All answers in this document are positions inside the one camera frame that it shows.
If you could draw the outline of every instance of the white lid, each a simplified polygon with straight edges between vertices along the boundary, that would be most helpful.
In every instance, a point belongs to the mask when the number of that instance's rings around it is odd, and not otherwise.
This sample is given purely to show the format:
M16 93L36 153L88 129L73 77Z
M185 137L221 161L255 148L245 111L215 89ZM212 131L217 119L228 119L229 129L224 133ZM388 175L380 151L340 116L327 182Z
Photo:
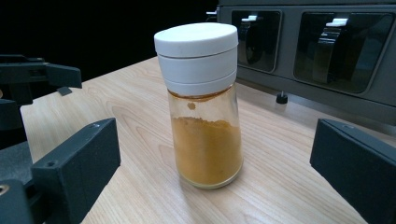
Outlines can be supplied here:
M236 78L238 36L229 24L177 26L154 36L166 87L180 95L222 91Z
M238 45L236 27L217 22L176 26L154 35L155 50L167 57L189 58L222 53Z

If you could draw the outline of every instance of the black background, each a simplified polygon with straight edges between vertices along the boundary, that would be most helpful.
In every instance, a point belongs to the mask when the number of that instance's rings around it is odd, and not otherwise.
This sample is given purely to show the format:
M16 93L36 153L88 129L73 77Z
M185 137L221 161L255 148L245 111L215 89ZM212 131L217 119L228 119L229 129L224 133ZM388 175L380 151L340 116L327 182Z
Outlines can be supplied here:
M2 0L0 54L77 67L86 81L156 56L155 33L205 21L206 12L215 11L217 4L216 0ZM31 88L37 98L59 87L34 83ZM0 145L23 141L21 133L24 130L2 133Z

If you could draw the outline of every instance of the table surface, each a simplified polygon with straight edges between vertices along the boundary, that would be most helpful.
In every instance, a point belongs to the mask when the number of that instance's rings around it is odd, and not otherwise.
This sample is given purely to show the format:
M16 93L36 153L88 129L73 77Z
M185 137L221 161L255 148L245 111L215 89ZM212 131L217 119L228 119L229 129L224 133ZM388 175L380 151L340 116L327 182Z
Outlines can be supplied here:
M84 223L365 223L309 163L318 119L343 120L278 105L239 83L236 90L245 162L233 183L212 190L178 176L156 57L35 99L21 113L34 161L87 124L116 118L121 166ZM353 125L396 147L394 136Z

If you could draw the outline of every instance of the powder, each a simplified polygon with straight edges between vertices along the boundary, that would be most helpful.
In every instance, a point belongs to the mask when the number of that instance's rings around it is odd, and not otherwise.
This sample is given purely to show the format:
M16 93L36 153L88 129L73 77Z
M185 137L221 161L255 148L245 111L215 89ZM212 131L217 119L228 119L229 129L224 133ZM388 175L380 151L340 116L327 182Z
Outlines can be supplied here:
M217 185L242 166L239 127L225 120L172 119L179 173L195 185Z

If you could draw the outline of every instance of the spice jar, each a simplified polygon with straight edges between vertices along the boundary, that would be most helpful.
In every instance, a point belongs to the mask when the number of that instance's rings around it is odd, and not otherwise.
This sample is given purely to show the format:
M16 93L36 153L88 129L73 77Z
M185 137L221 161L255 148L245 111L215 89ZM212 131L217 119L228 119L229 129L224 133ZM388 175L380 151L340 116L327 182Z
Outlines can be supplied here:
M181 25L157 33L154 42L168 89L179 174L202 189L227 185L243 163L234 85L236 28Z

